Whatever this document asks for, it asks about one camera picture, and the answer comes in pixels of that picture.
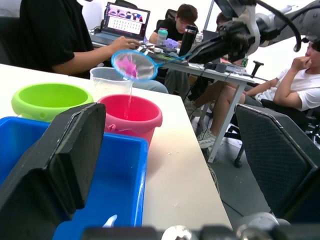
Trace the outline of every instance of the table leg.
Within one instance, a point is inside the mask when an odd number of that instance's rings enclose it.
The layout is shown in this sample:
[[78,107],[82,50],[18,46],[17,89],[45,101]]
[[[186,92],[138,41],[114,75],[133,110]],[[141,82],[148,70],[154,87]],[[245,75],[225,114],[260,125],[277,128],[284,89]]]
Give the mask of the table leg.
[[219,131],[219,134],[218,134],[218,136],[216,136],[215,142],[214,142],[214,144],[212,146],[212,149],[210,151],[209,158],[208,158],[208,163],[213,163],[213,161],[214,161],[214,159],[216,157],[216,154],[218,152],[220,144],[221,144],[221,142],[222,142],[222,140],[224,138],[224,135],[225,135],[225,133],[227,131],[228,125],[229,125],[229,123],[231,121],[232,116],[234,115],[235,106],[239,102],[241,94],[245,90],[246,84],[247,84],[246,82],[242,82],[236,87],[235,93],[233,95],[232,102],[230,103],[230,106],[228,108],[228,112],[227,112],[227,114],[226,114],[226,116],[224,118],[223,124],[222,124],[222,126],[220,128],[220,131]]
[[200,123],[200,126],[202,128],[202,131],[205,131],[206,130],[206,124],[205,124],[205,116],[207,114],[207,111],[208,111],[208,108],[210,106],[210,103],[207,103],[203,106],[203,110],[202,110],[202,114],[201,114],[201,117],[199,119],[199,123]]

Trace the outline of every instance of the white t-shirt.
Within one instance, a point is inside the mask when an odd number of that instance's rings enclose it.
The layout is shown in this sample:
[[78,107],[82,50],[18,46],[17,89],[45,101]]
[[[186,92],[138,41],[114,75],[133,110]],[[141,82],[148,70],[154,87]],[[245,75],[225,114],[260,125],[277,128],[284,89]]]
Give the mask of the white t-shirt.
[[[280,73],[276,78],[279,79],[275,87],[258,93],[254,98],[261,102],[261,99],[272,101],[275,97],[277,88],[281,81],[288,73],[288,69]],[[297,92],[301,101],[302,108],[297,108],[300,111],[313,109],[320,106],[320,74],[307,74],[306,70],[299,71],[291,84],[291,92]]]

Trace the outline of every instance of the pink bucket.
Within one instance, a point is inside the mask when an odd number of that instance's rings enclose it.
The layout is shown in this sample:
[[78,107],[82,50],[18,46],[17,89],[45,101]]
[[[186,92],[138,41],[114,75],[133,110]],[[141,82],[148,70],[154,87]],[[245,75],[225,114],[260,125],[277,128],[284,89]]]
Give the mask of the pink bucket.
[[156,127],[162,125],[162,112],[153,102],[138,96],[119,94],[101,98],[106,118],[104,131],[145,139],[149,146]]

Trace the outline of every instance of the jeans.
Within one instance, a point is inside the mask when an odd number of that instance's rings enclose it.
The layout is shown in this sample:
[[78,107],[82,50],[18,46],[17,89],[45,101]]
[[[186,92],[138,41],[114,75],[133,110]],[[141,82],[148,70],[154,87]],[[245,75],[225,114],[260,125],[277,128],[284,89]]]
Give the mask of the jeans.
[[168,93],[167,88],[163,84],[154,80],[134,81],[132,86],[137,89],[144,89],[163,94]]
[[188,75],[182,71],[169,69],[164,79],[164,85],[168,89],[169,94],[177,91],[183,99],[190,90]]

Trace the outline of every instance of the green bucket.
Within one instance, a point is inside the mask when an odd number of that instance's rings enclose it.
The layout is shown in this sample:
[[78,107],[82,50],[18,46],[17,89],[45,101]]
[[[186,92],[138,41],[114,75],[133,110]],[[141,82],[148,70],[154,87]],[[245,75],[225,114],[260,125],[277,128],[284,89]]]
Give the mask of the green bucket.
[[11,105],[26,119],[51,122],[58,114],[94,100],[86,90],[65,83],[40,83],[19,89]]

